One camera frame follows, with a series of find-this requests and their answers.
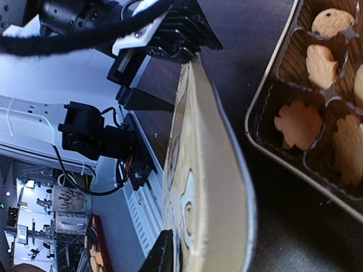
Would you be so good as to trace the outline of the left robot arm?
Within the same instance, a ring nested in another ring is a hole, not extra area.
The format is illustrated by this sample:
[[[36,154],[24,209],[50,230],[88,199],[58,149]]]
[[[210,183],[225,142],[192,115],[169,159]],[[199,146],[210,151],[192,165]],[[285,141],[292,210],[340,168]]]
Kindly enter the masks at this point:
[[[9,26],[4,35],[38,35],[39,17],[26,26]],[[70,101],[90,104],[100,111],[117,107],[119,86],[106,76],[111,57],[97,50],[77,51],[49,58],[17,58],[1,55],[1,95],[38,103],[68,104]],[[1,151],[6,156],[48,156],[55,158],[52,146],[28,136],[11,136],[1,132]]]

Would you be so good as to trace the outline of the silver tin lid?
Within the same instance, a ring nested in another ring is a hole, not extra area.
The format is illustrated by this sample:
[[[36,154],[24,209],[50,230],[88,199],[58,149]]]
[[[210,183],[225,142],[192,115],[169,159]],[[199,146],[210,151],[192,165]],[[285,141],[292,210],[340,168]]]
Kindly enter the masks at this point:
[[[255,190],[201,56],[181,67],[163,175],[162,220],[173,271],[247,271]]]

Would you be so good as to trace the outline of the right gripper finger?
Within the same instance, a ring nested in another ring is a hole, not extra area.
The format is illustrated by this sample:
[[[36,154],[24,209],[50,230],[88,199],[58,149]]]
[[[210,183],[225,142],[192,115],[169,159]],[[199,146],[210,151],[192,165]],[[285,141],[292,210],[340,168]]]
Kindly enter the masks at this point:
[[[172,230],[160,232],[139,272],[171,272],[174,264],[174,242]]]

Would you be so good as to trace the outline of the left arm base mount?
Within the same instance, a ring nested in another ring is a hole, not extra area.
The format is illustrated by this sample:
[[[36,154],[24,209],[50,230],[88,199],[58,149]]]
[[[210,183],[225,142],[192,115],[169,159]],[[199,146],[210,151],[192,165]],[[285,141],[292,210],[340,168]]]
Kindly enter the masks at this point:
[[[121,132],[120,159],[125,163],[125,171],[133,190],[137,191],[145,185],[149,174],[155,169],[154,161],[141,135],[137,120],[131,113],[126,114]]]

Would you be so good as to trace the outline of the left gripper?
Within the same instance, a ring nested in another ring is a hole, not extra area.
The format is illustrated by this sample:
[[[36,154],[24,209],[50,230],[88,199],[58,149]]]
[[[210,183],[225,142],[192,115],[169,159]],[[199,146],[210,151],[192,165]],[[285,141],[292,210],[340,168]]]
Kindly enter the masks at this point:
[[[115,58],[107,79],[118,85],[137,85],[150,57],[143,49],[121,49]],[[174,105],[138,88],[121,87],[116,100],[130,111],[174,112]]]

